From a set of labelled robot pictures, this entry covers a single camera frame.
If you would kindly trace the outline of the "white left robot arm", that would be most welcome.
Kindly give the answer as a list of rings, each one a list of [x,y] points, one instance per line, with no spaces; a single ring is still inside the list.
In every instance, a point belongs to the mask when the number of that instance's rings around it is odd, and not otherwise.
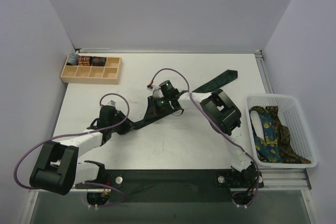
[[[49,140],[42,145],[29,184],[60,195],[67,194],[76,184],[102,187],[110,180],[105,165],[95,161],[80,162],[78,158],[104,145],[113,133],[130,129],[132,124],[115,106],[104,105],[99,117],[79,135],[67,136],[60,142]]]

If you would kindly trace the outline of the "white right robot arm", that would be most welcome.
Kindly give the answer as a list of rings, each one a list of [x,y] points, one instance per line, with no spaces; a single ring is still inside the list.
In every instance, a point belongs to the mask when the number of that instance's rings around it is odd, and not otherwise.
[[[148,111],[145,121],[156,120],[175,111],[198,109],[208,120],[213,130],[227,141],[233,181],[245,187],[253,179],[262,182],[260,170],[252,156],[239,143],[240,136],[234,131],[241,126],[241,111],[232,99],[221,89],[209,83],[190,91],[179,91],[170,80],[154,85],[151,81],[147,89],[152,92],[148,97]]]

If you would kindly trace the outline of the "dark green tie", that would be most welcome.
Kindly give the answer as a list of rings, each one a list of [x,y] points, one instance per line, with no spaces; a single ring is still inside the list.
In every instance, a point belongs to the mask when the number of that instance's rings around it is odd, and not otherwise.
[[[227,135],[231,135],[235,128],[240,127],[241,112],[223,91],[222,87],[237,78],[238,71],[226,70],[191,92],[192,98],[201,106],[202,111]],[[181,106],[181,110],[179,110],[181,112],[186,109],[196,108],[186,90],[179,91],[177,101]],[[157,116],[154,122],[172,114],[163,113]],[[139,130],[154,122],[147,122],[141,119],[135,122],[136,127],[134,130]]]

